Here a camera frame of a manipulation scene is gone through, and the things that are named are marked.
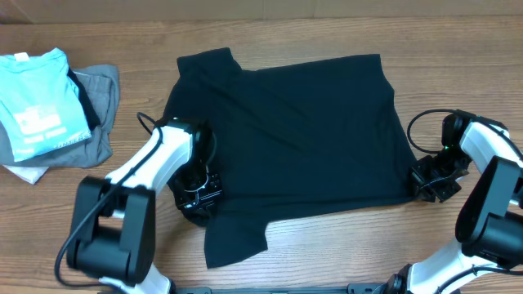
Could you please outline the black t-shirt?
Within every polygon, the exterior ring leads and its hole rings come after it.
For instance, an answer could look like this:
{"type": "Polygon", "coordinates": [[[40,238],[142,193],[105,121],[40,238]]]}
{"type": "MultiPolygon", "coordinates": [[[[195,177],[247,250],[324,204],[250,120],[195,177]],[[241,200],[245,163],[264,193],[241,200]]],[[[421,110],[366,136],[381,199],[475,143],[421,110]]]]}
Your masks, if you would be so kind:
{"type": "Polygon", "coordinates": [[[267,248],[283,221],[407,203],[415,157],[378,54],[246,70],[230,49],[178,59],[167,118],[207,121],[223,195],[208,217],[208,268],[267,248]]]}

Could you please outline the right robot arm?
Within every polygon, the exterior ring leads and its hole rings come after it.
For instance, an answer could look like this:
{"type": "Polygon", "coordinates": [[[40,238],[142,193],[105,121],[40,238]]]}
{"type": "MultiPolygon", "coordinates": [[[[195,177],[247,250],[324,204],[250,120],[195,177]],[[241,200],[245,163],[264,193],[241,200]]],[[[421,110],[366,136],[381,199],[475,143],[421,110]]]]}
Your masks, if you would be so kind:
{"type": "Polygon", "coordinates": [[[409,171],[411,192],[422,201],[444,202],[475,164],[481,174],[456,221],[454,238],[424,261],[407,264],[378,293],[458,293],[486,274],[519,276],[522,264],[522,152],[501,122],[447,109],[440,151],[428,150],[409,171]]]}

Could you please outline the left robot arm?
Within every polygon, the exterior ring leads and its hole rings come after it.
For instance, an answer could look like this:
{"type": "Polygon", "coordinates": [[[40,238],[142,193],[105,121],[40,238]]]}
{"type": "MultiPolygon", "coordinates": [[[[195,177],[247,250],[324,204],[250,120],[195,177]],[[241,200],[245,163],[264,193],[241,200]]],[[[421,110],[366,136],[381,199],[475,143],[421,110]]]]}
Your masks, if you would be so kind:
{"type": "Polygon", "coordinates": [[[223,195],[210,169],[217,139],[205,120],[162,118],[149,141],[105,178],[87,176],[78,185],[69,237],[57,254],[54,274],[65,261],[113,293],[174,293],[175,283],[154,265],[156,198],[164,187],[186,217],[206,220],[223,195]]]}

